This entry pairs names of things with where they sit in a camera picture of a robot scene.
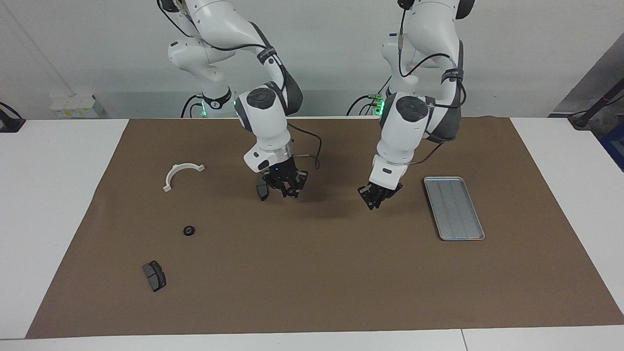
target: brown paper mat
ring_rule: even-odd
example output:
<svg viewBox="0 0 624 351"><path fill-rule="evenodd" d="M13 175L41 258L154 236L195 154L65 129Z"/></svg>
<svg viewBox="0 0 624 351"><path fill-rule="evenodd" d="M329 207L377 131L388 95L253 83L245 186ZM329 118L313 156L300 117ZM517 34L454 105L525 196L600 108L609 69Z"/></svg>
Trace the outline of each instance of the brown paper mat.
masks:
<svg viewBox="0 0 624 351"><path fill-rule="evenodd" d="M261 203L238 121L130 121L27 337L624 324L509 120L465 119L373 212L356 188L378 123L293 123L323 136L323 167L298 160L301 197ZM163 192L184 162L206 170ZM485 241L438 239L425 176L466 180ZM141 269L151 260L167 275L157 293Z"/></svg>

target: silver tray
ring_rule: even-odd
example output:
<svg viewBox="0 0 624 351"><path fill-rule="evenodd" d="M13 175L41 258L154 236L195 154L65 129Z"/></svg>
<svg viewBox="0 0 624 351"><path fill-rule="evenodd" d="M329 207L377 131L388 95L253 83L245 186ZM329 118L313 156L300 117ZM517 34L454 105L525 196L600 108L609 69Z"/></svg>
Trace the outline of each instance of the silver tray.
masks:
<svg viewBox="0 0 624 351"><path fill-rule="evenodd" d="M442 240L483 240L485 233L460 177L426 177L425 189Z"/></svg>

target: electrical socket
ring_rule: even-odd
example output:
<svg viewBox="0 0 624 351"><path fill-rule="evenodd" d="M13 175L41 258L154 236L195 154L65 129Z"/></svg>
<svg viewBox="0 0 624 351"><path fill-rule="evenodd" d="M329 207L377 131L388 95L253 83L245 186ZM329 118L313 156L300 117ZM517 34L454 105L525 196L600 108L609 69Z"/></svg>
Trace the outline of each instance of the electrical socket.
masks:
<svg viewBox="0 0 624 351"><path fill-rule="evenodd" d="M105 118L106 111L95 96L53 97L50 110L56 118Z"/></svg>

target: black cable clip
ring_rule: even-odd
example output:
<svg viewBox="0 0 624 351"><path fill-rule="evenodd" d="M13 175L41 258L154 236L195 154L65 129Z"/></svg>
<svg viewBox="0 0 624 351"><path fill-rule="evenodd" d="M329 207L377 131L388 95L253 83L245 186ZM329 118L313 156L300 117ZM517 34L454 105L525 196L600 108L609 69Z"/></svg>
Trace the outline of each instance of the black cable clip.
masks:
<svg viewBox="0 0 624 351"><path fill-rule="evenodd" d="M264 65L265 61L273 55L277 55L277 50L275 50L273 46L269 46L258 54L258 61L260 61L260 64Z"/></svg>
<svg viewBox="0 0 624 351"><path fill-rule="evenodd" d="M447 79L450 79L451 82L454 82L455 80L463 81L464 80L464 70L459 69L459 68L453 68L453 69L447 70L442 75L442 83L444 83L444 81L447 80Z"/></svg>

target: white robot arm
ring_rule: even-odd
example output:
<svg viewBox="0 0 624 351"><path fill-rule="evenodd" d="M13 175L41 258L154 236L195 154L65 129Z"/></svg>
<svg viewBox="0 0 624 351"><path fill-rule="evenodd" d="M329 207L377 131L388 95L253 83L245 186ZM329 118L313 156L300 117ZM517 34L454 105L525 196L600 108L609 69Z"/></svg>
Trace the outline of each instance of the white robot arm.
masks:
<svg viewBox="0 0 624 351"><path fill-rule="evenodd" d="M157 2L163 13L177 16L174 21L165 13L187 37L170 45L169 58L199 80L208 116L233 116L235 112L241 125L257 139L244 156L247 166L262 173L267 185L279 189L284 197L298 197L307 172L295 166L286 116L299 110L303 95L275 48L256 24L236 12L229 0ZM212 64L234 56L240 49L257 57L271 81L228 104L232 90L222 71Z"/></svg>
<svg viewBox="0 0 624 351"><path fill-rule="evenodd" d="M390 34L382 47L392 78L380 121L378 154L373 159L369 184L358 189L371 210L401 189L401 177L422 139L439 144L455 139L460 107L466 99L462 85L464 50L454 22L470 13L474 0L398 3L405 10L405 25L402 22L401 32ZM419 80L413 73L418 67L441 70L440 99L416 95Z"/></svg>

